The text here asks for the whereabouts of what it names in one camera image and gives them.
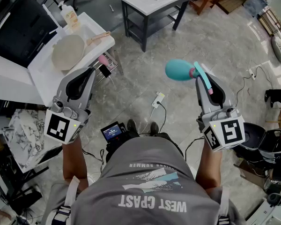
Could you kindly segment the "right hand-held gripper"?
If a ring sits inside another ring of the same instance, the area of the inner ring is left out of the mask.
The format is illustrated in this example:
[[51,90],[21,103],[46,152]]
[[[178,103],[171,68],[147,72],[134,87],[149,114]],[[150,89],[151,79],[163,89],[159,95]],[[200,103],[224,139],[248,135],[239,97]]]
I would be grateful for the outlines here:
[[202,112],[197,118],[199,130],[213,152],[232,149],[245,141],[244,119],[234,105],[224,105],[226,94],[221,80],[206,73],[211,88],[201,76],[196,78],[196,91]]

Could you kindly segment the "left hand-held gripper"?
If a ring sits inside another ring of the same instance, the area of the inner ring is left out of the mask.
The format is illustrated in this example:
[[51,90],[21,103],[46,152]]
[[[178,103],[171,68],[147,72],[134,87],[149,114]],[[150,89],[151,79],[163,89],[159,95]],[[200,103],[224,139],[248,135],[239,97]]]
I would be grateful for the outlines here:
[[95,76],[93,67],[83,67],[61,80],[57,96],[53,97],[52,106],[46,110],[45,136],[62,144],[76,140],[91,116],[88,107]]

